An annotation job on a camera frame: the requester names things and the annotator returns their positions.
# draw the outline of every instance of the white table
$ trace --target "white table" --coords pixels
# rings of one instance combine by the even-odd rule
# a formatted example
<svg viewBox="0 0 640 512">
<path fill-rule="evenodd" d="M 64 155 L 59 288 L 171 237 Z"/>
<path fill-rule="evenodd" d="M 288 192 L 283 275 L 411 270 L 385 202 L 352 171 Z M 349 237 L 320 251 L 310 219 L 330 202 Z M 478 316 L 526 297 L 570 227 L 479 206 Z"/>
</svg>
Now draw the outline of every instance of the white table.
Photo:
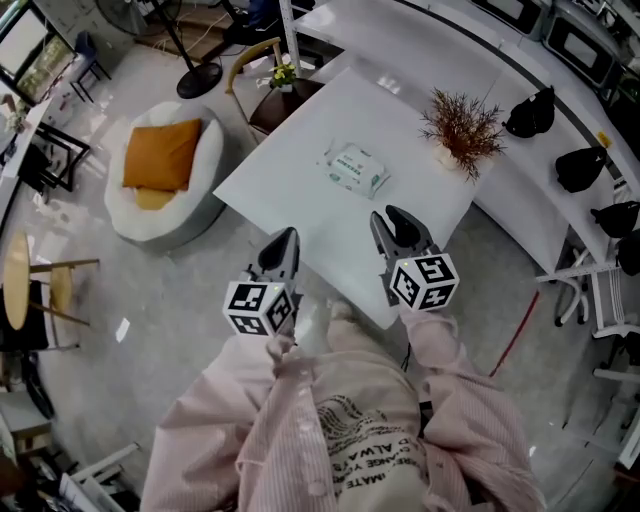
<svg viewBox="0 0 640 512">
<path fill-rule="evenodd" d="M 556 270 L 569 225 L 595 261 L 605 263 L 610 240 L 589 211 L 612 204 L 611 175 L 602 172 L 588 190 L 569 194 L 558 184 L 553 168 L 556 158 L 588 147 L 604 131 L 613 140 L 609 156 L 632 190 L 640 193 L 640 162 L 595 94 L 539 43 L 466 0 L 406 2 L 412 6 L 395 0 L 331 0 L 285 26 L 368 62 L 377 68 L 367 76 L 369 81 L 417 109 L 428 106 L 431 88 L 438 87 L 485 98 L 489 105 L 499 103 L 506 120 L 511 108 L 541 84 L 553 85 L 564 106 L 556 109 L 552 129 L 527 140 L 507 135 L 505 155 L 494 159 L 494 169 L 474 200 L 546 273 Z M 339 68 L 333 62 L 327 67 Z"/>
<path fill-rule="evenodd" d="M 434 160 L 433 144 L 419 136 L 421 117 L 347 69 L 267 137 L 215 194 L 267 233 L 294 226 L 302 260 L 387 328 L 397 312 L 379 278 L 385 264 L 369 228 L 371 212 L 388 204 L 403 208 L 445 247 L 480 185 Z M 391 178 L 373 200 L 324 175 L 332 141 L 353 142 L 389 169 Z M 481 168 L 483 177 L 487 171 Z"/>
<path fill-rule="evenodd" d="M 3 178 L 15 178 L 18 175 L 22 161 L 27 154 L 27 149 L 29 149 L 31 141 L 50 103 L 51 100 L 46 100 L 29 110 L 25 119 L 27 126 L 25 130 L 16 137 L 16 151 L 2 169 Z"/>
</svg>

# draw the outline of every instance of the white chair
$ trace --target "white chair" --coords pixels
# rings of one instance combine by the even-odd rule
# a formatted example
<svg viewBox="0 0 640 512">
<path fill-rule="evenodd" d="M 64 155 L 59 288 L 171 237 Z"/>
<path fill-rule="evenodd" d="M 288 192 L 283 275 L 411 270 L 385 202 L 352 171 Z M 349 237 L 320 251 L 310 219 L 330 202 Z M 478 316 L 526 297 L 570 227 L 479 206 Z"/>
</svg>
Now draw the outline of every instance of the white chair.
<svg viewBox="0 0 640 512">
<path fill-rule="evenodd" d="M 202 129 L 196 146 L 189 189 L 180 190 L 160 210 L 143 210 L 136 191 L 122 186 L 124 163 L 131 133 L 138 126 L 163 126 L 200 118 Z M 121 148 L 109 167 L 105 204 L 116 233 L 125 240 L 156 251 L 183 245 L 205 231 L 224 207 L 213 191 L 231 171 L 228 144 L 215 114 L 200 104 L 165 102 L 131 123 Z"/>
</svg>

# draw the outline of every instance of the floor fan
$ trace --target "floor fan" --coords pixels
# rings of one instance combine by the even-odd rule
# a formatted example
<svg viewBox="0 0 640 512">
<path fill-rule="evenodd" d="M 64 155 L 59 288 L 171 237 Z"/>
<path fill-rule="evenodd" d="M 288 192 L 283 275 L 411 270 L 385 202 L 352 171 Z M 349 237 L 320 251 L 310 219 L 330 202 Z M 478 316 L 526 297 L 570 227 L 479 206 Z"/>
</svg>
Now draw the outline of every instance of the floor fan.
<svg viewBox="0 0 640 512">
<path fill-rule="evenodd" d="M 202 96 L 213 89 L 222 78 L 222 68 L 215 62 L 194 66 L 176 35 L 174 26 L 182 5 L 181 0 L 96 0 L 96 5 L 111 25 L 134 36 L 152 35 L 154 31 L 157 34 L 157 29 L 147 22 L 145 15 L 147 18 L 158 16 L 189 68 L 176 88 L 181 98 Z"/>
</svg>

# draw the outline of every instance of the person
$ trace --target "person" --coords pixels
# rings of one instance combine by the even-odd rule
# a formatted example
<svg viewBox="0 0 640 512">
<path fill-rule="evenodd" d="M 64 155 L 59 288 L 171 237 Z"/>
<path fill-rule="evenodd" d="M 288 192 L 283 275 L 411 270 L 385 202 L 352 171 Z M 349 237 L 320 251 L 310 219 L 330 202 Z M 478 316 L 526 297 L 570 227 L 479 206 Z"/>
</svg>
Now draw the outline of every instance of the person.
<svg viewBox="0 0 640 512">
<path fill-rule="evenodd" d="M 455 322 L 401 319 L 433 408 L 423 429 L 418 390 L 336 302 L 329 354 L 227 341 L 157 428 L 141 510 L 544 510 L 519 413 Z"/>
</svg>

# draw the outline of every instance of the gray floor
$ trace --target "gray floor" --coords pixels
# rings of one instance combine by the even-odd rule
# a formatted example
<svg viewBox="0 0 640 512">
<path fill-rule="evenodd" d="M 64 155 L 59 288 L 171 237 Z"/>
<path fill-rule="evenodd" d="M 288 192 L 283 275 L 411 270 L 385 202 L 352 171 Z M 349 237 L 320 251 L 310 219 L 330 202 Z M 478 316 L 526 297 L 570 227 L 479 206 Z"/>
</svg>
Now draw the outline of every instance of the gray floor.
<svg viewBox="0 0 640 512">
<path fill-rule="evenodd" d="M 233 60 L 223 57 L 225 67 Z M 91 328 L 56 322 L 61 342 L 79 341 L 81 349 L 44 353 L 43 374 L 58 412 L 55 431 L 61 444 L 74 458 L 89 463 L 130 442 L 139 443 L 142 452 L 126 465 L 138 489 L 153 427 L 231 334 L 221 313 L 227 283 L 264 237 L 231 209 L 204 235 L 165 255 L 143 252 L 111 229 L 103 203 L 111 151 L 131 119 L 160 101 L 177 99 L 175 84 L 183 71 L 177 59 L 136 47 L 112 82 L 92 87 L 95 105 L 75 99 L 73 119 L 64 129 L 86 140 L 93 151 L 76 173 L 74 192 L 56 190 L 43 205 L 23 187 L 3 236 L 6 243 L 14 230 L 26 230 L 34 260 L 100 258 L 99 268 L 75 274 L 74 307 L 90 320 Z M 259 80 L 253 72 L 237 80 L 247 111 L 265 94 L 256 89 Z M 200 101 L 218 114 L 238 151 L 250 151 L 251 140 L 223 84 Z M 464 217 L 447 250 L 462 279 L 450 310 L 474 362 L 488 373 L 538 288 L 533 280 L 537 269 L 476 207 Z M 632 285 L 637 288 L 637 281 Z M 335 292 L 304 267 L 299 288 L 305 293 L 298 321 L 301 344 L 311 352 L 321 351 L 325 303 Z M 610 341 L 592 341 L 590 326 L 579 326 L 575 319 L 562 329 L 554 327 L 558 290 L 540 287 L 537 307 L 496 380 L 522 410 L 532 465 L 549 508 L 596 511 L 614 492 L 613 458 L 593 445 L 585 447 L 561 427 L 571 412 L 569 428 L 591 433 L 610 409 L 617 386 L 591 376 L 608 354 Z M 122 337 L 121 326 L 127 322 Z M 398 325 L 380 336 L 395 357 L 404 357 Z M 631 411 L 614 412 L 614 420 L 605 421 L 598 431 L 609 441 L 619 440 L 619 419 Z"/>
</svg>

